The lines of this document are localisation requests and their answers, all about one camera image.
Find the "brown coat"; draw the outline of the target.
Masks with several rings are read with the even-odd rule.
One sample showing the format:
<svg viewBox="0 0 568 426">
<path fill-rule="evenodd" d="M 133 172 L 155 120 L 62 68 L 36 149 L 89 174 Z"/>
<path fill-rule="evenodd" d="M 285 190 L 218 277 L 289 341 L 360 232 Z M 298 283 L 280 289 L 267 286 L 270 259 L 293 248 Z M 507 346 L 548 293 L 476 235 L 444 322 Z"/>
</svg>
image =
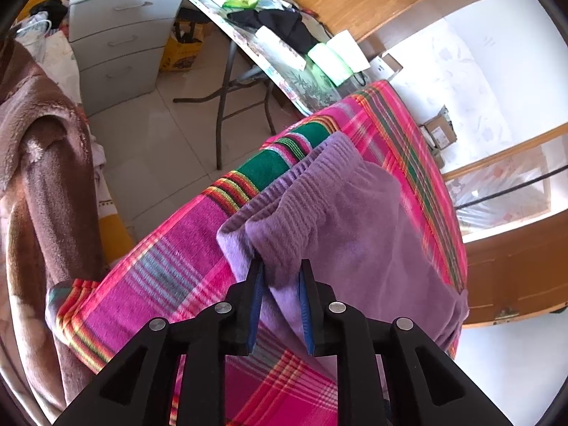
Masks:
<svg viewBox="0 0 568 426">
<path fill-rule="evenodd" d="M 1 239 L 15 346 L 42 423 L 92 373 L 49 328 L 49 288 L 105 275 L 92 146 L 77 106 L 14 39 L 1 48 Z"/>
</svg>

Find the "curtain with cartoon prints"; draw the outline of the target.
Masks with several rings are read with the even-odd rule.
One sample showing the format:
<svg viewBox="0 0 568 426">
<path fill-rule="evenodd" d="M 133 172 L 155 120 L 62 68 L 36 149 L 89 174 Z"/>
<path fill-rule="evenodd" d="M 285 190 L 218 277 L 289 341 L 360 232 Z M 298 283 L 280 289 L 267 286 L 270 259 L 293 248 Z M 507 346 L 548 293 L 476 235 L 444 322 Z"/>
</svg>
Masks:
<svg viewBox="0 0 568 426">
<path fill-rule="evenodd" d="M 485 239 L 567 209 L 567 135 L 446 182 L 463 240 Z"/>
</svg>

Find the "white tube bottle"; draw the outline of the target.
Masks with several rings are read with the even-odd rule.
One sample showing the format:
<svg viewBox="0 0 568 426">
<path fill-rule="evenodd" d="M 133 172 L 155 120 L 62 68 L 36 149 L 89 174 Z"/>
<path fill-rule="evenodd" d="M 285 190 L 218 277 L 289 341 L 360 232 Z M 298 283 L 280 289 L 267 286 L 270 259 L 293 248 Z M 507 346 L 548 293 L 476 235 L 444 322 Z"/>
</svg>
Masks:
<svg viewBox="0 0 568 426">
<path fill-rule="evenodd" d="M 261 26 L 254 34 L 255 42 L 274 60 L 293 69 L 303 71 L 306 60 L 283 42 L 271 29 Z"/>
</svg>

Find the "white paper stack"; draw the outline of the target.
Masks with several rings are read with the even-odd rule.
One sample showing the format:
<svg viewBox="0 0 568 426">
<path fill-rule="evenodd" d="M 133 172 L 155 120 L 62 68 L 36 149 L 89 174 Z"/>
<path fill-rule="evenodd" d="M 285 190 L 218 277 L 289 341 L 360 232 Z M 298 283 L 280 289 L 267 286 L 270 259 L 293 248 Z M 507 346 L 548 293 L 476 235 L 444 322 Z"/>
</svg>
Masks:
<svg viewBox="0 0 568 426">
<path fill-rule="evenodd" d="M 353 73 L 362 72 L 371 67 L 365 54 L 348 30 L 333 35 L 333 37 L 326 42 L 326 46 L 330 48 Z"/>
</svg>

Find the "white small box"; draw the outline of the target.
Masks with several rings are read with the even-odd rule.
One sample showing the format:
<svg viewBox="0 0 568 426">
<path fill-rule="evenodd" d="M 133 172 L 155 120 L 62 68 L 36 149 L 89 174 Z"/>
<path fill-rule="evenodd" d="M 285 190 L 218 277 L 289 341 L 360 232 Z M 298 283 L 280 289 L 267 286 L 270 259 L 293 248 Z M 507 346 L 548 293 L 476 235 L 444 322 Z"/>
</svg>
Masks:
<svg viewBox="0 0 568 426">
<path fill-rule="evenodd" d="M 374 57 L 370 61 L 371 73 L 375 80 L 391 81 L 403 70 L 402 64 L 397 61 L 390 53 Z"/>
</svg>

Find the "cardboard box with label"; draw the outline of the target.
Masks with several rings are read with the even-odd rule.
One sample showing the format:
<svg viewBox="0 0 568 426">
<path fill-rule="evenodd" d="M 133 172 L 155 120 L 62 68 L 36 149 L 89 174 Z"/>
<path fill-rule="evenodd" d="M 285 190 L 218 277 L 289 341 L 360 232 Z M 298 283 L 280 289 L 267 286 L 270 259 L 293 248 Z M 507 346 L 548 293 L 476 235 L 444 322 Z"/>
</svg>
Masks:
<svg viewBox="0 0 568 426">
<path fill-rule="evenodd" d="M 444 150 L 457 141 L 446 106 L 443 106 L 434 118 L 430 118 L 421 126 L 421 132 L 432 150 Z"/>
</svg>

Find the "wooden door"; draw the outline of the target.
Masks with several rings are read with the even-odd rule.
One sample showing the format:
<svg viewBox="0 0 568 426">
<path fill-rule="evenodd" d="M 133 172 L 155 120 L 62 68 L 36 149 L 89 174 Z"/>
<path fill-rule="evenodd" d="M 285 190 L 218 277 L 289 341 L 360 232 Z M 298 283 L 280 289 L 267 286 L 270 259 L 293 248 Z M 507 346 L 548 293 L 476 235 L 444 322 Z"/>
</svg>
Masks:
<svg viewBox="0 0 568 426">
<path fill-rule="evenodd" d="M 563 211 L 466 244 L 467 327 L 497 325 L 567 307 L 568 221 Z"/>
</svg>

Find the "purple fleece garment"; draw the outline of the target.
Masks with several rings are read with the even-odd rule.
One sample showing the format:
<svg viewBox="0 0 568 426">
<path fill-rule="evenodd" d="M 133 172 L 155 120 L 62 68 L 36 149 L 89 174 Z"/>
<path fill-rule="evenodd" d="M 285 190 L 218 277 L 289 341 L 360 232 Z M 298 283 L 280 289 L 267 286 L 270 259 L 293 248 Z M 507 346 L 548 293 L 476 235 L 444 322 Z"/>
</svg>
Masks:
<svg viewBox="0 0 568 426">
<path fill-rule="evenodd" d="M 443 282 L 403 206 L 399 182 L 334 133 L 253 197 L 219 228 L 217 241 L 235 278 L 255 256 L 266 269 L 261 319 L 316 372 L 335 362 L 307 353 L 299 270 L 309 260 L 319 282 L 373 319 L 405 316 L 442 349 L 458 336 L 467 295 Z"/>
</svg>

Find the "white folding table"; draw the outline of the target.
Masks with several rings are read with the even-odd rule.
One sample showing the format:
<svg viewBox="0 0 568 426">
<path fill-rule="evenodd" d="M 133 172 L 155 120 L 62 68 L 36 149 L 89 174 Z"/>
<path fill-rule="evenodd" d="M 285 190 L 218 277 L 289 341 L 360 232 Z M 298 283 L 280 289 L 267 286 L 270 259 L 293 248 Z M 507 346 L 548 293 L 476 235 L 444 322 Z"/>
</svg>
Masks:
<svg viewBox="0 0 568 426">
<path fill-rule="evenodd" d="M 218 100 L 215 116 L 215 168 L 221 170 L 222 160 L 222 125 L 236 115 L 262 106 L 269 131 L 276 134 L 269 101 L 272 91 L 278 89 L 303 116 L 315 114 L 342 98 L 339 89 L 324 77 L 322 70 L 308 62 L 303 71 L 284 65 L 284 62 L 261 46 L 253 32 L 243 29 L 227 19 L 229 12 L 216 6 L 212 0 L 186 0 L 192 9 L 214 24 L 215 28 L 228 40 L 222 82 L 214 91 L 204 96 L 174 97 L 177 104 L 201 104 Z M 232 113 L 225 111 L 228 96 L 248 88 L 265 86 L 262 100 L 250 103 Z"/>
</svg>

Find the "pink plaid bed cover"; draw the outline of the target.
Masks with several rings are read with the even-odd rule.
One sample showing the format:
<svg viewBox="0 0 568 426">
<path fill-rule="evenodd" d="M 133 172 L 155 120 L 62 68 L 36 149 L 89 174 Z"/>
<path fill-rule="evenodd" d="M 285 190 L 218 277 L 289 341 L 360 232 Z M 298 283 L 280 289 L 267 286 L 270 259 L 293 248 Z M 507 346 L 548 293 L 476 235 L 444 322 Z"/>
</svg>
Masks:
<svg viewBox="0 0 568 426">
<path fill-rule="evenodd" d="M 402 98 L 378 81 L 265 141 L 259 153 L 183 206 L 141 241 L 102 280 L 74 279 L 47 294 L 52 331 L 88 368 L 100 369 L 153 317 L 185 320 L 222 300 L 235 283 L 215 239 L 222 223 L 334 132 L 367 162 L 394 176 L 402 208 L 443 291 L 465 298 L 465 316 L 432 339 L 454 356 L 467 316 L 467 256 L 452 201 L 426 142 Z M 264 325 L 250 358 L 229 358 L 229 425 L 336 425 L 331 375 L 308 367 Z"/>
</svg>

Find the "black cloth on table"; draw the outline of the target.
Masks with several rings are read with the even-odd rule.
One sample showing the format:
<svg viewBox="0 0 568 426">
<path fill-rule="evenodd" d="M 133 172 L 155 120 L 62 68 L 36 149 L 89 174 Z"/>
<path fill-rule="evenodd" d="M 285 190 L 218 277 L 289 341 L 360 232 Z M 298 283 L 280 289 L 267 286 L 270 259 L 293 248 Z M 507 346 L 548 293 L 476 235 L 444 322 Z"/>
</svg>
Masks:
<svg viewBox="0 0 568 426">
<path fill-rule="evenodd" d="M 301 55 L 306 55 L 319 43 L 309 32 L 298 12 L 278 9 L 261 11 L 247 9 L 229 12 L 227 19 L 242 28 L 254 31 L 267 27 Z"/>
</svg>

